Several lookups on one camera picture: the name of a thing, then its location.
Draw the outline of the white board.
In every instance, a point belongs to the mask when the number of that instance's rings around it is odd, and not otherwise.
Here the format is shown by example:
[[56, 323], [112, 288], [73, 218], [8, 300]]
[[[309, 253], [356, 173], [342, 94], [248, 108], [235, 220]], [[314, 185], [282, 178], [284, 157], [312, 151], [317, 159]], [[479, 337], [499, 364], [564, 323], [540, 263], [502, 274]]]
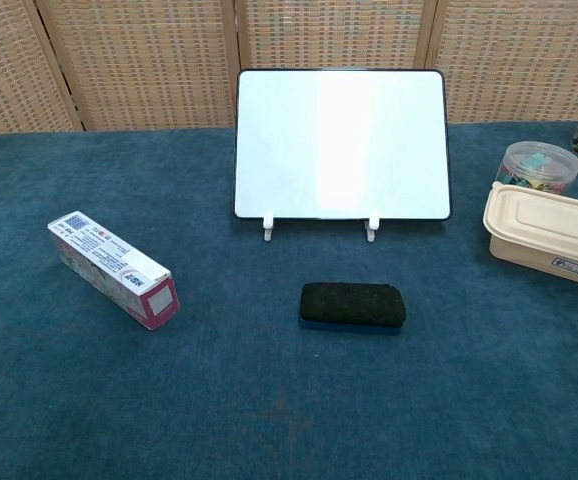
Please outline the white board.
[[242, 219], [448, 219], [444, 75], [435, 69], [243, 71], [234, 212]]

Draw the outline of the beige lidded food container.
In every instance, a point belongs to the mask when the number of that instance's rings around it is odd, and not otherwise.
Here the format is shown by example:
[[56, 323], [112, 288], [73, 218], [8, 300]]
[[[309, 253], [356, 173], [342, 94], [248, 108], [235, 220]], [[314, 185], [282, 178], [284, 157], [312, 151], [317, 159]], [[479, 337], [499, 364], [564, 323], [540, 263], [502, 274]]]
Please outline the beige lidded food container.
[[494, 257], [578, 282], [578, 199], [494, 182], [483, 225]]

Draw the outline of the white pink toothpaste box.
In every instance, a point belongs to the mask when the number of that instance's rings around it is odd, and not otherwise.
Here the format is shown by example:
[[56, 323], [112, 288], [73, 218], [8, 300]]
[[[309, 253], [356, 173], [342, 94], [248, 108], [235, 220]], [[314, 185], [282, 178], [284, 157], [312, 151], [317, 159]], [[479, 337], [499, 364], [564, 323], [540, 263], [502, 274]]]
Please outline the white pink toothpaste box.
[[148, 330], [180, 308], [172, 273], [80, 211], [47, 225], [62, 262]]

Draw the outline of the white plastic bracket with legs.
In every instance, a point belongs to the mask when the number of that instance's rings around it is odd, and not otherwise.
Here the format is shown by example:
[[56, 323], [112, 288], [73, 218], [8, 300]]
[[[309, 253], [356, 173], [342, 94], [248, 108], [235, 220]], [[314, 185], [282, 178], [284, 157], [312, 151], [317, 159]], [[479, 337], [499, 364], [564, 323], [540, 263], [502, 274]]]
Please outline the white plastic bracket with legs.
[[[271, 213], [267, 213], [263, 216], [262, 226], [263, 239], [265, 242], [269, 242], [272, 239], [274, 229], [274, 217]], [[380, 218], [378, 216], [370, 216], [364, 221], [364, 228], [367, 242], [373, 243], [375, 241], [376, 232], [380, 228]]]

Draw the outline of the teal blue tablecloth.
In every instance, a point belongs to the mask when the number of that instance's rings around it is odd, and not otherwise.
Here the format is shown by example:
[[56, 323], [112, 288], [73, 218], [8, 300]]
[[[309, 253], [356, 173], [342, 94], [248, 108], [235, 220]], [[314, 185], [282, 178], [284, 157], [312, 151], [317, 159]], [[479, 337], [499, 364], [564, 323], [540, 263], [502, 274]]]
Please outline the teal blue tablecloth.
[[[0, 480], [578, 480], [578, 283], [494, 258], [506, 147], [568, 122], [453, 125], [452, 215], [233, 212], [229, 129], [0, 135]], [[148, 330], [60, 259], [80, 211], [169, 269]], [[306, 329], [310, 282], [389, 284], [396, 335]]]

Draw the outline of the clear round clip jar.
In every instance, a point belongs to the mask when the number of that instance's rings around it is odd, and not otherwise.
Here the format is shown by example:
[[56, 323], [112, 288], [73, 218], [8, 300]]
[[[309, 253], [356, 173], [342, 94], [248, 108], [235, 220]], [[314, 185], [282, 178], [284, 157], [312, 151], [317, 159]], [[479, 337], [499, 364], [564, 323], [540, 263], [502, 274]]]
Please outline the clear round clip jar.
[[562, 195], [578, 175], [578, 157], [562, 147], [520, 141], [509, 145], [495, 181]]

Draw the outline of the woven bamboo folding screen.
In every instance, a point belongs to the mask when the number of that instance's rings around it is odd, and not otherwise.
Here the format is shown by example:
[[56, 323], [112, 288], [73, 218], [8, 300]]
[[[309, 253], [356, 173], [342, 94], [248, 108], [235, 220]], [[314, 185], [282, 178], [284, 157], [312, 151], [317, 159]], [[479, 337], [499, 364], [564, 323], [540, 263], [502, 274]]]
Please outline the woven bamboo folding screen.
[[0, 134], [229, 126], [262, 68], [438, 69], [453, 123], [578, 117], [578, 0], [0, 0]]

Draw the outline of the black felt whiteboard eraser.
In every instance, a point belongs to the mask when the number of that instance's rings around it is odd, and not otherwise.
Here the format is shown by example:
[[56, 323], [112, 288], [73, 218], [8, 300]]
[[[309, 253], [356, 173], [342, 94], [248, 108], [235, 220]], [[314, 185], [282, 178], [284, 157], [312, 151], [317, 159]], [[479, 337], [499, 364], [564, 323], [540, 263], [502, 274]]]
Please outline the black felt whiteboard eraser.
[[400, 291], [377, 283], [306, 283], [298, 315], [306, 329], [384, 335], [396, 335], [407, 319]]

